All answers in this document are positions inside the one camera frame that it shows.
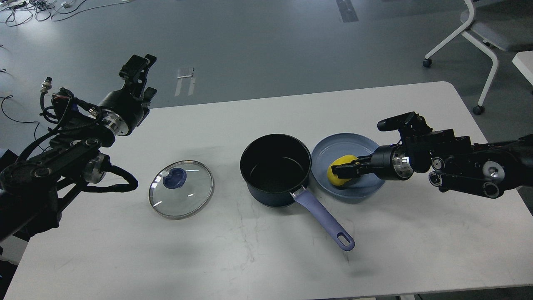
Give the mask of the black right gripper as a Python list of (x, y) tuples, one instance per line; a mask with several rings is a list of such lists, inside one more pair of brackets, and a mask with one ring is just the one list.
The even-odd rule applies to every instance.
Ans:
[(374, 173), (383, 180), (404, 181), (413, 175), (409, 156), (402, 145), (379, 146), (371, 156), (342, 156), (341, 164), (331, 166), (331, 172), (338, 179), (356, 179)]

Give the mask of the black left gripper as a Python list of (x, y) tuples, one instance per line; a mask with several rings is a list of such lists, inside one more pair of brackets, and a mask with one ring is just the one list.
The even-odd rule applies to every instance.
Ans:
[(122, 66), (119, 76), (124, 81), (122, 89), (110, 92), (98, 104), (105, 112), (104, 120), (115, 135), (130, 135), (149, 114), (149, 107), (157, 90), (145, 88), (150, 68), (157, 61), (154, 55), (132, 55)]

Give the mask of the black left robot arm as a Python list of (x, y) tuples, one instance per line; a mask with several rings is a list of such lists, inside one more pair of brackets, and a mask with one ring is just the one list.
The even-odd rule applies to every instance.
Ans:
[(123, 86), (98, 105), (65, 87), (53, 93), (42, 115), (55, 127), (1, 169), (1, 240), (57, 228), (62, 212), (82, 192), (137, 189), (138, 180), (113, 165), (100, 148), (132, 134), (148, 116), (157, 91), (146, 83), (156, 60), (150, 54), (132, 55), (119, 72)]

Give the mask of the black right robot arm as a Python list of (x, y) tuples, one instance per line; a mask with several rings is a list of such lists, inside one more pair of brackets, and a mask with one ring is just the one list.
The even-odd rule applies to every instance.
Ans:
[(408, 112), (379, 121), (379, 131), (397, 130), (400, 141), (379, 146), (365, 156), (343, 156), (327, 168), (334, 186), (373, 173), (386, 181), (405, 181), (415, 173), (427, 173), (440, 192), (496, 199), (506, 190), (532, 186), (533, 137), (492, 144), (472, 144), (453, 129), (434, 131), (425, 118)]

